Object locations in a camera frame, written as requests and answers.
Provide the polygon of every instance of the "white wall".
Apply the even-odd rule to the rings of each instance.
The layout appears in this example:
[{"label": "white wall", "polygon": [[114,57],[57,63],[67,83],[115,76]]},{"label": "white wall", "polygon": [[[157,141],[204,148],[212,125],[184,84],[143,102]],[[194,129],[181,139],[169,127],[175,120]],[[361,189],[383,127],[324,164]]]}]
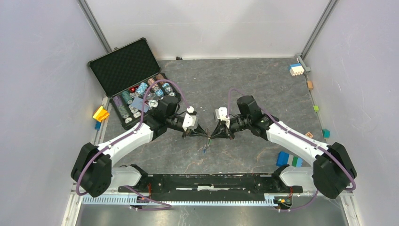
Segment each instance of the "white wall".
[{"label": "white wall", "polygon": [[112,48],[146,37],[158,59],[293,57],[328,0],[87,0]]},{"label": "white wall", "polygon": [[87,62],[105,51],[74,0],[0,5],[0,225],[57,226],[104,96]]},{"label": "white wall", "polygon": [[398,225],[399,1],[339,1],[305,62],[329,142],[358,172],[364,225]]}]

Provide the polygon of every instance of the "open case lid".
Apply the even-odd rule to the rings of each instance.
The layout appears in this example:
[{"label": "open case lid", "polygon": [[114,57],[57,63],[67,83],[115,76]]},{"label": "open case lid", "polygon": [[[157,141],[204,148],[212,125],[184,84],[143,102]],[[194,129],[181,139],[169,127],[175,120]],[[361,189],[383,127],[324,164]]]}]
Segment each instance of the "open case lid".
[{"label": "open case lid", "polygon": [[92,60],[88,66],[109,97],[160,72],[145,38]]}]

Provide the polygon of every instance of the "green toy block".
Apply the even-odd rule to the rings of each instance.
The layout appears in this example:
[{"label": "green toy block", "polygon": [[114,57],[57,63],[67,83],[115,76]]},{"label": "green toy block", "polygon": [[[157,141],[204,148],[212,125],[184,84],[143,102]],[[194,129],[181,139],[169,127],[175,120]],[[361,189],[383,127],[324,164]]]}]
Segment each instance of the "green toy block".
[{"label": "green toy block", "polygon": [[323,131],[324,138],[330,138],[330,131],[328,129],[322,129],[321,131]]}]

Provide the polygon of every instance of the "wooden block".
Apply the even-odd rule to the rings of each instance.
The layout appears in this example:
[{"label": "wooden block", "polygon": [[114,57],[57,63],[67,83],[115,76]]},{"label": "wooden block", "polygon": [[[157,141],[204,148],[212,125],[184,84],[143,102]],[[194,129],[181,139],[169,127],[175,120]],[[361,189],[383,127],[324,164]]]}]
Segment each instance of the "wooden block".
[{"label": "wooden block", "polygon": [[312,137],[313,137],[313,134],[311,134],[310,132],[307,132],[305,135],[306,135],[307,137],[309,137],[309,138],[312,138]]},{"label": "wooden block", "polygon": [[313,89],[313,83],[312,83],[312,81],[308,81],[307,84],[308,84],[308,89],[309,89],[309,91],[312,90],[312,89]]}]

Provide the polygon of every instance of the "black carrying case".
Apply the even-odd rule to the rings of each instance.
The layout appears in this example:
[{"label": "black carrying case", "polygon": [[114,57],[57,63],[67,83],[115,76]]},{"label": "black carrying case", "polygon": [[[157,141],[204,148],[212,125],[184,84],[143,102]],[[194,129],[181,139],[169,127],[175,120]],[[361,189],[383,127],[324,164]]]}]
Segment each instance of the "black carrying case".
[{"label": "black carrying case", "polygon": [[[148,85],[150,78],[156,79],[160,73],[165,79],[168,79],[164,73],[161,73],[161,67],[152,53],[150,46],[145,38],[141,38],[130,44],[127,44],[111,53],[108,53],[95,60],[89,61],[88,66],[97,77],[105,94],[111,98],[111,104],[115,108],[115,112],[119,117],[122,127],[126,130],[132,128],[140,121],[140,117],[135,118],[130,111],[128,104],[124,101],[121,94],[123,91],[132,87],[140,85],[145,82]],[[159,88],[166,94],[164,88],[159,84]],[[170,84],[176,94],[176,97],[181,100],[180,93]],[[127,109],[132,121],[125,122],[125,119],[120,114],[114,97],[120,96],[124,107]]]}]

